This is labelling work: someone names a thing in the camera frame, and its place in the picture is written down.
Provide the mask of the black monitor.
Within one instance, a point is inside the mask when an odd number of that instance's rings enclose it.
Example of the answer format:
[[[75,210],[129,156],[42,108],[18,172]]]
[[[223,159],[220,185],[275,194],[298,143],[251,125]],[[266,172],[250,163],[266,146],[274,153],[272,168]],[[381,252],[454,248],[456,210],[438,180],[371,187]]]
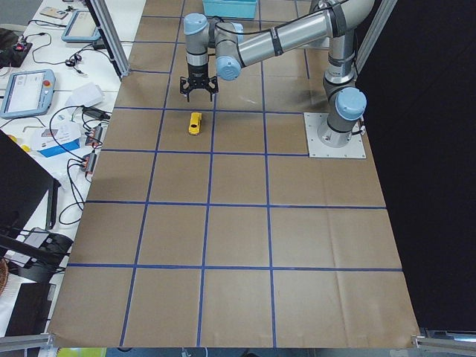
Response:
[[[16,142],[1,133],[1,233],[13,236],[23,229],[41,201],[47,197],[45,227],[57,220],[60,183]]]

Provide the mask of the blue teach pendant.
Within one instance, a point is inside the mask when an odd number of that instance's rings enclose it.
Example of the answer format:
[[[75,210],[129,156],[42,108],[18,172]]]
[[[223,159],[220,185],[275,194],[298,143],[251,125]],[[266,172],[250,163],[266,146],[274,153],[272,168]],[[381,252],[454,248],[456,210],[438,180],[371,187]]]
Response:
[[[95,42],[100,38],[99,30],[87,10],[75,10],[62,34],[62,41],[68,43]]]
[[[51,106],[56,77],[51,69],[11,74],[1,105],[4,119],[44,115]]]

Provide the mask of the brown paper grid mat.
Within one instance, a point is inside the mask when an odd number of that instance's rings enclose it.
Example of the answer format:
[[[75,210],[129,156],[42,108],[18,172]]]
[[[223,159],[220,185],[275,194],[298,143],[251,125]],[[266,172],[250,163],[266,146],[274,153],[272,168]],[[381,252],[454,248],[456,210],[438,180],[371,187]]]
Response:
[[[310,158],[327,53],[179,91],[200,1],[142,17],[50,332],[61,347],[405,348],[417,323],[373,158]],[[190,135],[192,112],[201,132]]]

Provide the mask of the teal plastic storage bin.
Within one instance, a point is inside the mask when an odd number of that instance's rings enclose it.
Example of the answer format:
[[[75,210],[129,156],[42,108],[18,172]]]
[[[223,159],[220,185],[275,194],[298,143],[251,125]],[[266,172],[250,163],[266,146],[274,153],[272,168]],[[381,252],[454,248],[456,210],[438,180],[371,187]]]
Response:
[[[253,19],[257,10],[257,0],[203,0],[206,16],[220,16],[236,19]]]

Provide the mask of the blue and white box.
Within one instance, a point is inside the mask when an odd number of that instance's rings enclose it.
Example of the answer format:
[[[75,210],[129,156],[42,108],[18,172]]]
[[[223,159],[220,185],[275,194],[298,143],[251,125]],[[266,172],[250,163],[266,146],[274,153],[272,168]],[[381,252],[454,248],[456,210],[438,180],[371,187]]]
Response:
[[[80,148],[81,131],[77,123],[67,122],[51,129],[36,129],[30,141],[32,150],[46,158]]]

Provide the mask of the far blue teach pendant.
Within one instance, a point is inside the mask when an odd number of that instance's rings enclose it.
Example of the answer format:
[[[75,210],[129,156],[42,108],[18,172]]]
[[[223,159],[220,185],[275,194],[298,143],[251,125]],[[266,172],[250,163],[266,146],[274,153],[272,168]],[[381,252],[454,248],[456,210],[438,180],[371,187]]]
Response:
[[[62,34],[62,41],[68,43],[95,42],[100,38],[99,30],[87,10],[75,10]]]

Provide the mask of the yellow toy beetle car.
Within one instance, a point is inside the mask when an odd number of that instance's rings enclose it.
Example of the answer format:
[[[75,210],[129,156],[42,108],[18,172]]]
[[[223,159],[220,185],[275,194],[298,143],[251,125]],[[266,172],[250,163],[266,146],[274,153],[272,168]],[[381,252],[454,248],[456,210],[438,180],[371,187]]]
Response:
[[[190,121],[188,126],[188,132],[190,135],[198,135],[201,132],[202,113],[192,112],[190,114]]]

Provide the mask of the black power adapter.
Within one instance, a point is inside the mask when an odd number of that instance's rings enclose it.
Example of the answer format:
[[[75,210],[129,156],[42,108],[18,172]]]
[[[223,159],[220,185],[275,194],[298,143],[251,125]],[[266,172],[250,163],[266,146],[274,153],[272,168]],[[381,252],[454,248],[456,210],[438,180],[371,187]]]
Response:
[[[95,107],[83,108],[83,114],[95,120],[109,120],[110,119],[110,115],[108,114],[108,112],[105,112]]]

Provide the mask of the aluminium frame post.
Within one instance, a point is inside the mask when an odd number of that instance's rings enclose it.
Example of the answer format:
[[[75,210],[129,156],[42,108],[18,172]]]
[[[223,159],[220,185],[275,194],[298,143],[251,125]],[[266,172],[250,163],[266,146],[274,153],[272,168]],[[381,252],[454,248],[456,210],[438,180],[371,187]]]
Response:
[[[109,58],[120,80],[130,73],[130,64],[104,0],[86,0],[86,7],[101,35]]]

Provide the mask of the near blue teach pendant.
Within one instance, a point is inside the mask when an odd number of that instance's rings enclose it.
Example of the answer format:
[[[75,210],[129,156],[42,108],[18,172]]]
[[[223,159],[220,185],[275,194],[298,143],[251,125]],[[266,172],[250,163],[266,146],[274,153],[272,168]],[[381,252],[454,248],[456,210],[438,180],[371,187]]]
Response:
[[[1,105],[4,119],[44,115],[51,106],[56,77],[51,69],[11,74]]]

